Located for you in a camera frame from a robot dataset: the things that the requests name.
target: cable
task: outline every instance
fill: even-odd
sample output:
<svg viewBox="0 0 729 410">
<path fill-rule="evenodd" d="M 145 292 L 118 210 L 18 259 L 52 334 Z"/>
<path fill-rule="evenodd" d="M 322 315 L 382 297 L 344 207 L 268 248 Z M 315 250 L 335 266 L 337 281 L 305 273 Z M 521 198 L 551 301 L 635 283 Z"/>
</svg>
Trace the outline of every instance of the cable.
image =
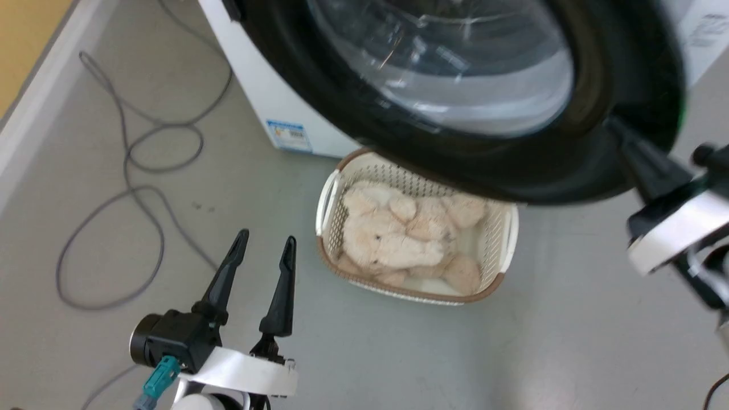
<svg viewBox="0 0 729 410">
<path fill-rule="evenodd" d="M 89 397 L 84 402 L 84 405 L 81 406 L 81 410 L 87 410 L 89 408 L 89 406 L 91 405 L 91 403 L 98 397 L 98 395 L 100 395 L 101 393 L 103 393 L 104 390 L 108 389 L 109 386 L 111 386 L 112 384 L 118 382 L 119 379 L 121 379 L 122 377 L 124 377 L 127 374 L 129 374 L 136 367 L 137 367 L 137 365 L 133 365 L 131 367 L 126 368 L 124 371 L 122 371 L 118 375 L 112 377 L 106 383 L 102 384 L 96 390 L 92 391 L 91 394 L 89 394 Z"/>
<path fill-rule="evenodd" d="M 167 7 L 167 4 L 163 0 L 157 0 L 157 3 L 159 4 L 162 11 L 172 20 L 173 23 L 175 23 L 178 27 L 180 27 L 181 30 L 185 31 L 189 35 L 196 38 L 198 41 L 202 42 L 205 46 L 213 50 L 220 58 L 222 58 L 223 61 L 227 63 L 227 60 L 225 58 L 225 54 L 217 47 L 217 44 L 210 39 L 205 38 L 204 35 L 197 32 L 195 29 L 191 28 L 189 25 L 187 25 L 185 22 L 180 20 L 172 11 Z M 132 165 L 136 167 L 137 169 L 144 171 L 149 174 L 165 174 L 168 172 L 178 171 L 179 169 L 183 169 L 190 165 L 192 162 L 198 159 L 200 154 L 203 151 L 203 146 L 205 144 L 205 136 L 203 135 L 202 131 L 196 126 L 196 123 L 200 120 L 202 120 L 204 117 L 206 117 L 208 114 L 210 114 L 218 105 L 220 104 L 220 101 L 225 96 L 228 88 L 230 87 L 230 83 L 233 81 L 233 70 L 230 68 L 230 65 L 228 66 L 228 76 L 225 80 L 225 84 L 220 91 L 220 93 L 217 95 L 217 97 L 213 100 L 210 105 L 208 105 L 202 112 L 197 114 L 196 116 L 190 118 L 189 120 L 183 120 L 183 121 L 166 121 L 161 118 L 154 117 L 152 115 L 147 114 L 144 112 L 144 110 L 139 109 L 137 106 L 129 102 L 129 100 L 126 100 L 123 98 L 117 90 L 114 88 L 112 81 L 109 79 L 109 77 L 106 75 L 106 73 L 103 71 L 101 66 L 86 52 L 82 51 L 79 53 L 79 59 L 81 60 L 81 63 L 86 68 L 86 70 L 93 76 L 93 78 L 98 82 L 98 84 L 109 94 L 110 97 L 112 97 L 112 100 L 114 102 L 114 105 L 117 108 L 119 119 L 120 119 L 120 132 L 122 136 L 122 143 L 124 146 L 124 161 L 122 162 L 122 175 L 124 176 L 124 183 L 126 189 L 122 191 L 121 193 L 118 193 L 117 195 L 112 196 L 111 198 L 104 201 L 101 205 L 97 206 L 84 220 L 79 224 L 79 226 L 74 229 L 74 232 L 70 235 L 69 239 L 66 241 L 66 243 L 63 245 L 63 249 L 61 250 L 61 254 L 58 256 L 58 262 L 56 263 L 55 267 L 55 289 L 56 293 L 58 294 L 58 297 L 60 300 L 67 306 L 70 306 L 73 309 L 78 309 L 82 311 L 106 311 L 110 309 L 115 309 L 119 306 L 122 306 L 126 303 L 129 303 L 133 301 L 134 299 L 138 298 L 142 293 L 144 293 L 145 290 L 151 285 L 151 283 L 155 280 L 155 277 L 157 277 L 157 274 L 159 273 L 160 266 L 162 265 L 162 260 L 164 258 L 165 254 L 165 233 L 162 229 L 162 225 L 160 224 L 160 221 L 153 215 L 152 211 L 149 209 L 149 207 L 141 200 L 139 197 L 139 193 L 143 190 L 148 190 L 153 192 L 156 196 L 158 196 L 165 207 L 165 210 L 169 214 L 170 218 L 172 219 L 172 223 L 175 226 L 175 229 L 180 233 L 180 235 L 184 238 L 184 240 L 187 242 L 188 246 L 192 248 L 192 250 L 197 253 L 209 266 L 213 271 L 217 270 L 217 264 L 210 258 L 202 249 L 202 247 L 186 232 L 186 230 L 180 225 L 179 221 L 177 220 L 177 217 L 175 216 L 172 207 L 170 206 L 170 203 L 165 196 L 165 194 L 160 190 L 158 187 L 155 187 L 154 185 L 134 185 L 129 176 L 129 166 Z M 137 140 L 133 143 L 129 143 L 129 135 L 127 130 L 127 122 L 126 122 L 126 116 L 125 116 L 125 108 L 129 111 L 137 114 L 138 116 L 144 118 L 145 120 L 148 120 L 152 123 L 153 127 L 146 133 L 142 134 Z M 134 158 L 134 152 L 135 149 L 144 141 L 148 140 L 149 138 L 152 138 L 154 135 L 160 133 L 161 131 L 168 130 L 168 129 L 175 129 L 175 128 L 184 128 L 191 132 L 193 132 L 197 138 L 198 138 L 198 148 L 195 151 L 195 153 L 192 154 L 188 159 L 181 161 L 180 163 L 173 164 L 171 166 L 164 166 L 164 167 L 153 167 L 153 166 L 146 166 L 142 163 L 139 163 Z M 84 228 L 88 225 L 89 222 L 91 222 L 95 217 L 97 217 L 100 213 L 102 213 L 106 208 L 109 207 L 109 205 L 115 203 L 116 201 L 120 201 L 123 198 L 131 197 L 135 204 L 139 207 L 139 209 L 147 216 L 147 219 L 149 222 L 155 227 L 157 230 L 157 234 L 160 238 L 160 249 L 157 256 L 157 262 L 155 264 L 155 267 L 152 269 L 151 274 L 147 278 L 147 280 L 136 290 L 133 290 L 132 292 L 128 293 L 127 295 L 122 296 L 121 298 L 118 298 L 116 300 L 106 302 L 106 303 L 100 303 L 100 304 L 89 304 L 89 303 L 82 303 L 79 301 L 75 301 L 71 297 L 69 297 L 64 291 L 63 291 L 63 260 L 66 257 L 66 254 L 68 253 L 69 249 L 71 248 L 72 244 L 74 243 L 76 237 L 81 233 Z M 102 384 L 100 387 L 98 387 L 96 390 L 92 391 L 91 394 L 89 394 L 88 398 L 84 402 L 82 406 L 82 410 L 87 410 L 88 407 L 91 405 L 91 403 L 109 386 L 117 382 L 119 379 L 124 377 L 126 374 L 129 374 L 136 365 L 133 365 L 121 373 L 117 374 L 116 376 L 112 377 L 109 381 Z"/>
<path fill-rule="evenodd" d="M 711 389 L 709 389 L 709 392 L 706 394 L 706 400 L 703 401 L 703 410 L 709 410 L 709 405 L 712 403 L 714 393 L 722 384 L 726 383 L 727 380 L 729 380 L 729 374 L 725 374 L 721 379 L 714 383 Z"/>
</svg>

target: stuffed animal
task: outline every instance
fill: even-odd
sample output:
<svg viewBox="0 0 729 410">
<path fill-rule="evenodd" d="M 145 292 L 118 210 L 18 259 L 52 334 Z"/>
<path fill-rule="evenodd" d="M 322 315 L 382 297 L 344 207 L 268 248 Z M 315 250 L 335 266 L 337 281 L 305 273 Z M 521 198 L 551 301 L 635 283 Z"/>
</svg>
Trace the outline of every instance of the stuffed animal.
<svg viewBox="0 0 729 410">
<path fill-rule="evenodd" d="M 362 270 L 389 274 L 397 280 L 388 282 L 398 282 L 403 276 L 397 272 L 400 269 L 435 266 L 443 260 L 440 241 L 405 235 L 405 222 L 415 216 L 416 205 L 402 192 L 362 181 L 345 193 L 343 203 L 349 213 L 343 228 L 344 252 Z"/>
<path fill-rule="evenodd" d="M 461 230 L 471 228 L 486 215 L 486 202 L 456 194 L 418 198 L 416 203 L 418 211 L 408 223 L 406 234 L 420 240 L 440 240 L 446 256 L 436 266 L 417 266 L 408 272 L 422 279 L 443 278 L 464 295 L 476 293 L 481 283 L 480 269 L 473 258 L 456 252 L 456 239 Z"/>
<path fill-rule="evenodd" d="M 408 277 L 408 271 L 405 269 L 397 269 L 392 271 L 371 271 L 360 268 L 345 252 L 339 257 L 339 269 L 352 274 L 354 276 L 361 276 L 367 279 L 374 279 L 385 285 L 400 287 L 405 282 L 405 278 Z"/>
<path fill-rule="evenodd" d="M 411 198 L 388 185 L 360 181 L 343 197 L 339 267 L 350 274 L 402 286 L 412 275 L 443 278 L 471 295 L 480 287 L 473 258 L 456 252 L 456 238 L 486 214 L 484 200 L 463 194 Z"/>
</svg>

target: washing machine door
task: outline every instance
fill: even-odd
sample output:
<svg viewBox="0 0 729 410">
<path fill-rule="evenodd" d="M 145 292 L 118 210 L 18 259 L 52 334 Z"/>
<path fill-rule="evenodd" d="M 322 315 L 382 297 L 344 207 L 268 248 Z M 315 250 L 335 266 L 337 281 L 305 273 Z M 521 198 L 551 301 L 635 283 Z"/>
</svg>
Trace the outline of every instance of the washing machine door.
<svg viewBox="0 0 729 410">
<path fill-rule="evenodd" d="M 236 3 L 262 54 L 322 116 L 482 196 L 613 196 L 629 186 L 606 118 L 665 150 L 677 135 L 682 59 L 656 1 Z"/>
</svg>

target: plastic basket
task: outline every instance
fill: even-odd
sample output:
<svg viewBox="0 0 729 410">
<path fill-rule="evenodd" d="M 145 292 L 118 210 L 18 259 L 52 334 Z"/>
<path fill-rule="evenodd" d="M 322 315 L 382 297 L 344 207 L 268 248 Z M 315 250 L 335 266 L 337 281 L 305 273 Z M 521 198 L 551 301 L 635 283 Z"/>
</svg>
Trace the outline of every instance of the plastic basket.
<svg viewBox="0 0 729 410">
<path fill-rule="evenodd" d="M 369 150 L 358 150 L 344 158 L 329 175 L 316 208 L 316 236 L 324 263 L 353 285 L 384 295 L 422 303 L 457 306 L 479 301 L 501 284 L 511 264 L 519 231 L 516 205 L 488 201 L 486 217 L 475 227 L 471 256 L 481 267 L 481 286 L 473 295 L 442 294 L 417 288 L 393 287 L 339 269 L 342 229 L 347 210 L 341 197 L 355 182 L 368 179 L 384 182 L 413 197 L 446 196 L 458 191 L 425 179 L 395 165 Z"/>
</svg>

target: floor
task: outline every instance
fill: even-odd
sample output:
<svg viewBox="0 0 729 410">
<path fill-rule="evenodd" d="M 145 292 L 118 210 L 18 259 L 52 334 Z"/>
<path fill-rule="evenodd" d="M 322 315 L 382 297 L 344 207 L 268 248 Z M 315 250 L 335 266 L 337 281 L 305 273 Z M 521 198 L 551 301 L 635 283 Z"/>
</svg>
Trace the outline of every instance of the floor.
<svg viewBox="0 0 729 410">
<path fill-rule="evenodd" d="M 211 35 L 195 2 L 171 7 Z M 225 65 L 188 41 L 153 2 L 125 0 L 115 13 L 91 53 L 121 93 L 168 119 L 202 110 L 225 80 Z M 725 56 L 695 88 L 676 151 L 682 158 L 701 141 L 726 141 L 727 66 Z M 147 129 L 131 115 L 132 136 Z M 237 85 L 200 129 L 207 140 L 197 162 L 132 178 L 159 186 L 181 224 L 217 259 L 238 229 L 250 228 L 223 333 L 227 347 L 248 351 L 257 341 L 284 241 L 297 237 L 294 334 L 281 340 L 281 351 L 296 359 L 300 383 L 295 397 L 272 400 L 274 410 L 685 410 L 698 408 L 727 371 L 713 335 L 716 317 L 670 271 L 641 278 L 629 266 L 623 227 L 636 210 L 630 195 L 522 209 L 517 254 L 491 297 L 459 308 L 423 306 L 351 286 L 320 261 L 314 208 L 336 160 L 272 148 Z M 195 147 L 189 133 L 169 131 L 139 157 L 171 163 Z M 58 300 L 53 272 L 61 247 L 90 211 L 123 189 L 122 157 L 114 106 L 85 75 L 0 217 L 5 408 L 78 409 L 130 365 L 128 337 L 145 314 L 188 309 L 205 290 L 211 272 L 174 233 L 160 202 L 145 197 L 168 235 L 150 289 L 103 313 Z M 64 287 L 86 302 L 119 296 L 147 277 L 157 249 L 152 226 L 122 201 L 80 234 Z M 134 371 L 90 409 L 129 409 L 147 375 Z M 725 408 L 729 392 L 716 400 Z"/>
</svg>

